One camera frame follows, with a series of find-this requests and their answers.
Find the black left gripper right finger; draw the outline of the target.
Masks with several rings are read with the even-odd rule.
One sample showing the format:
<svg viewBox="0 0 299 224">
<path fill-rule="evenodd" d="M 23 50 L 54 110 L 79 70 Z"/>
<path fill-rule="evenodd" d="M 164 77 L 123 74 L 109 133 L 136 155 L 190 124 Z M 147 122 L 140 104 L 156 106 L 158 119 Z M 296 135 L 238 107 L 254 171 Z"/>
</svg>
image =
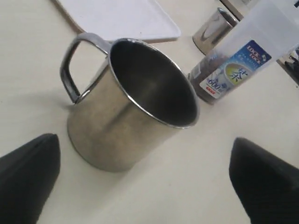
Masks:
<svg viewBox="0 0 299 224">
<path fill-rule="evenodd" d="M 255 144 L 234 140 L 229 178 L 252 224 L 299 222 L 299 169 Z"/>
</svg>

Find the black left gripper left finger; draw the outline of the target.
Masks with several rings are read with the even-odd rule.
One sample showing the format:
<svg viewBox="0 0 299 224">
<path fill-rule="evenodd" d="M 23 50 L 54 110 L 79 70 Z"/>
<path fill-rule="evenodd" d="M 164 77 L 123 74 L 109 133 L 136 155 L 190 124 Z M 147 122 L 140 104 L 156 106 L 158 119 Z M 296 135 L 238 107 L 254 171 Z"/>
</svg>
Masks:
<svg viewBox="0 0 299 224">
<path fill-rule="evenodd" d="M 0 222 L 35 224 L 60 173 L 56 134 L 45 133 L 0 159 Z"/>
</svg>

